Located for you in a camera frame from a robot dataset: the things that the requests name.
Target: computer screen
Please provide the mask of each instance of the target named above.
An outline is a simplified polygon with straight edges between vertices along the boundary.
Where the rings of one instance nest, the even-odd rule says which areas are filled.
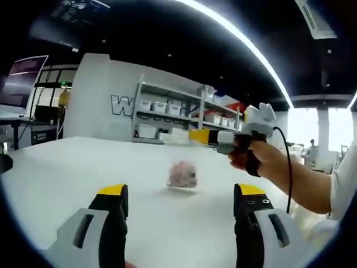
[[[48,56],[17,60],[0,92],[0,104],[26,108],[31,90]]]

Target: ceiling light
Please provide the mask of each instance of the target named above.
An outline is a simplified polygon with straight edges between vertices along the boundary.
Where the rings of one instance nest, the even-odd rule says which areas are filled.
[[[231,32],[235,37],[237,37],[243,44],[245,44],[251,52],[259,59],[259,61],[264,65],[264,67],[268,70],[270,75],[273,77],[275,82],[277,83],[280,91],[283,93],[285,100],[289,104],[290,108],[294,108],[290,97],[284,87],[283,83],[281,82],[278,74],[275,72],[273,67],[270,65],[268,60],[264,57],[264,55],[257,49],[257,47],[248,39],[245,35],[242,34],[231,22],[226,20],[224,17],[219,15],[218,13],[214,12],[213,10],[207,8],[203,4],[200,4],[194,0],[175,0],[176,2],[183,3],[187,6],[194,8],[195,10],[205,14],[206,16],[212,18],[219,24],[221,24],[227,31]]]
[[[355,103],[356,99],[357,99],[357,90],[356,90],[356,93],[355,93],[353,99],[351,100],[351,103],[348,105],[347,109],[351,109],[352,108],[352,106]]]

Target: white table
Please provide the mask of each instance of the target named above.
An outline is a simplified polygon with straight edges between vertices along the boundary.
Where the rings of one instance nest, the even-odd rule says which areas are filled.
[[[67,138],[11,153],[12,170],[2,183],[20,226],[35,247],[48,248],[57,229],[100,188],[129,186],[126,258],[138,267],[234,267],[235,183],[265,189],[273,205],[286,195],[263,178],[229,165],[203,147],[175,147],[93,138]],[[191,160],[199,186],[166,187],[174,161]]]

